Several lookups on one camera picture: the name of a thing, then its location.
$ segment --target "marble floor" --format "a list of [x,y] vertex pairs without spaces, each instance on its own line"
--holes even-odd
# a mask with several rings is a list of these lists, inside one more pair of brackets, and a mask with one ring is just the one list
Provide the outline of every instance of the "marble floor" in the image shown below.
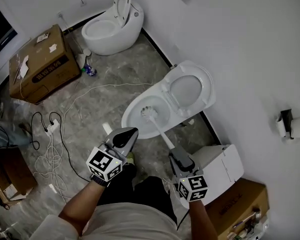
[[[80,49],[73,38],[82,48],[86,47],[80,28],[68,34],[66,38],[75,54],[79,53]],[[170,70],[143,34],[140,34],[130,49],[110,56],[92,54],[88,62],[97,70],[97,76],[83,73],[79,79],[55,92],[39,105],[10,98],[9,84],[7,84],[1,92],[5,108],[3,118],[7,121],[30,123],[33,113],[39,111],[47,125],[50,112],[64,115],[74,99],[92,87],[124,83],[154,84]],[[113,129],[121,127],[121,117],[127,106],[149,87],[150,85],[123,85],[95,88],[79,98],[67,112],[63,141],[69,150],[73,167],[82,177],[88,179],[90,173],[85,164],[86,159],[93,147],[98,146],[106,137],[102,124],[108,122]],[[194,153],[202,146],[214,144],[213,137],[200,115],[194,116],[193,119],[193,124],[190,124],[188,119],[184,122],[184,126],[177,126],[167,132],[173,143],[179,143],[189,153]],[[30,170],[34,173],[37,158],[45,154],[49,144],[49,138],[44,132],[39,115],[33,119],[33,140],[40,142],[39,150],[34,150],[31,144],[20,149]],[[59,133],[54,134],[54,146],[61,153]],[[168,159],[168,148],[161,137],[138,140],[133,152],[138,169],[135,183],[148,175],[170,181],[172,170]],[[49,169],[47,163],[41,159],[37,165],[40,172]],[[56,173],[66,184],[67,191],[62,193],[64,196],[73,197],[86,185],[86,182],[77,177],[71,169],[66,152],[63,153],[61,166],[56,169]],[[26,199],[12,206],[10,210],[0,206],[0,222],[20,240],[28,239],[48,214],[59,214],[65,205],[63,198],[49,187],[51,178],[45,179],[39,174],[35,174],[34,177],[38,186]],[[163,181],[163,184],[171,192],[173,208],[179,222],[187,210],[181,206],[174,195],[173,186],[166,181]],[[189,216],[178,232],[182,239],[191,239]]]

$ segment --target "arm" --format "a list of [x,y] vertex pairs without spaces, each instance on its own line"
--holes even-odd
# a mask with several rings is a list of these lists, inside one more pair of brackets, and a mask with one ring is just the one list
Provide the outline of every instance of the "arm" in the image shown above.
[[104,186],[92,180],[65,205],[59,217],[74,226],[81,236],[104,190]]
[[189,202],[189,208],[192,240],[218,240],[217,232],[201,200]]

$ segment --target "toilet paper roll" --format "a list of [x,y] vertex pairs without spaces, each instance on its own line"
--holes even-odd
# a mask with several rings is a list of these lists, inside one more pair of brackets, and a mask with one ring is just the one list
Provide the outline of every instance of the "toilet paper roll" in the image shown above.
[[291,121],[291,137],[300,138],[300,117]]
[[279,135],[281,138],[285,137],[287,135],[284,120],[282,119],[282,116],[280,116],[275,121],[276,128],[278,129]]

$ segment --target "toilet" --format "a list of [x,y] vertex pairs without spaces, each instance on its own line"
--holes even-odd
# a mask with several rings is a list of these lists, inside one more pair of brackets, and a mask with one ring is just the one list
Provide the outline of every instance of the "toilet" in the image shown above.
[[157,124],[166,132],[215,102],[210,73],[186,60],[131,102],[122,116],[121,126],[136,127],[139,139],[149,139],[158,136],[159,132],[151,121],[141,116],[142,108],[153,107],[158,113]]
[[135,43],[143,22],[140,5],[131,0],[114,0],[111,8],[83,26],[81,34],[91,51],[111,55]]

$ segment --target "toilet brush head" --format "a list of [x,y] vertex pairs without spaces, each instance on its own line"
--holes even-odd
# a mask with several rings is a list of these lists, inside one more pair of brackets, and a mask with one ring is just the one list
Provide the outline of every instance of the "toilet brush head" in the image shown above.
[[158,113],[153,107],[146,106],[143,109],[141,109],[141,116],[147,121],[149,121],[150,118],[155,119],[158,116]]

